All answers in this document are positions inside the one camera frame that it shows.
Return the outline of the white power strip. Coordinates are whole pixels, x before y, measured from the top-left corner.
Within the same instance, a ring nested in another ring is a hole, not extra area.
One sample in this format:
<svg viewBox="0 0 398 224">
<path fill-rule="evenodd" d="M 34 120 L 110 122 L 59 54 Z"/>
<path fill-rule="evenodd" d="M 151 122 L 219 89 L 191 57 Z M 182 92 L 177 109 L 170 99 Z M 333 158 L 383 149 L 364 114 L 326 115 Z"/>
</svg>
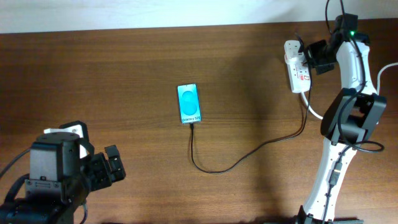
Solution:
<svg viewBox="0 0 398 224">
<path fill-rule="evenodd" d="M 300 49 L 301 44 L 297 40 L 287 40 L 284 44 L 284 52 L 290 50 Z M 308 73 L 308 66 L 303 63 L 287 64 L 287 70 L 289 74 L 290 89 L 292 93 L 305 93 L 310 89 L 310 75 Z"/>
</svg>

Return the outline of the smartphone with cyan screen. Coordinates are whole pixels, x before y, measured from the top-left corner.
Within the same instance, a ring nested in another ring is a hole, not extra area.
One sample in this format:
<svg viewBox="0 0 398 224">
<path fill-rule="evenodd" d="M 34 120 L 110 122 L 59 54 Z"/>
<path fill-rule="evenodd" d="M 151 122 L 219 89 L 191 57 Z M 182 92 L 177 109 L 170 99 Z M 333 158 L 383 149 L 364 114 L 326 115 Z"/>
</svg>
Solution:
<svg viewBox="0 0 398 224">
<path fill-rule="evenodd" d="M 177 94 L 182 124 L 201 122 L 197 84 L 179 85 Z"/>
</svg>

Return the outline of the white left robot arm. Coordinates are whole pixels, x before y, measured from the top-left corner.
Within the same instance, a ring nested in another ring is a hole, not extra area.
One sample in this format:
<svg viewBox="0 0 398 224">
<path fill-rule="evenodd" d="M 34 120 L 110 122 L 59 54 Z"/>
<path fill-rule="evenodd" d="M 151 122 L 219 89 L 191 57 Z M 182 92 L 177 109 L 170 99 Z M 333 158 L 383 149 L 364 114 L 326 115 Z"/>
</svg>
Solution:
<svg viewBox="0 0 398 224">
<path fill-rule="evenodd" d="M 87 210 L 90 192 L 125 178 L 115 145 L 95 153 L 74 133 L 47 133 L 29 148 L 30 172 L 19 177 L 1 205 L 1 223 L 73 223 L 78 207 Z"/>
</svg>

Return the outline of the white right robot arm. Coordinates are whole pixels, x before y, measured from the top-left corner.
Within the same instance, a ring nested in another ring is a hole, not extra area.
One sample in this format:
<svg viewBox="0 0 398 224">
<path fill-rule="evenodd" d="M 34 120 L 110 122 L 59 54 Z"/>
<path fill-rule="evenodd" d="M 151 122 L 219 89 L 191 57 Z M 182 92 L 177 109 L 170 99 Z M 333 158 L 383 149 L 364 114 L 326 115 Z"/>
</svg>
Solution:
<svg viewBox="0 0 398 224">
<path fill-rule="evenodd" d="M 369 37 L 358 32 L 358 16 L 342 13 L 335 19 L 329 41 L 301 45 L 304 65 L 318 74 L 340 67 L 341 91 L 321 122 L 323 153 L 316 181 L 301 205 L 296 223 L 333 223 L 336 199 L 348 166 L 368 144 L 386 109 L 386 98 L 372 84 L 368 65 Z"/>
</svg>

